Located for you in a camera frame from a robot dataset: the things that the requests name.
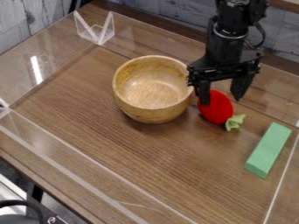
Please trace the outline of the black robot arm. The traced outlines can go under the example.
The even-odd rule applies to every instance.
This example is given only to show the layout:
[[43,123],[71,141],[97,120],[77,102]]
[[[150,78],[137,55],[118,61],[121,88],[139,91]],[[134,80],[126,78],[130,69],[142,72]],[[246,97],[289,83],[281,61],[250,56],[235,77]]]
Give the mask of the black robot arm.
[[211,104],[211,83],[231,80],[230,92],[239,101],[261,71],[266,41],[259,23],[268,16],[268,0],[215,0],[210,18],[206,53],[189,66],[187,85],[194,87],[201,105]]

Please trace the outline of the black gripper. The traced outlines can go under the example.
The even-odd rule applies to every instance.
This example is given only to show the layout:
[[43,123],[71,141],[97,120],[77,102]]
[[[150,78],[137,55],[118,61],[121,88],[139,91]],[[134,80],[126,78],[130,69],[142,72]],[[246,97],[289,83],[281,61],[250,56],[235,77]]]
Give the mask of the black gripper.
[[233,79],[230,92],[237,101],[243,98],[261,71],[262,57],[261,51],[245,50],[239,61],[233,64],[222,65],[205,55],[187,66],[190,72],[187,85],[195,86],[195,92],[203,106],[211,104],[211,82],[214,81]]

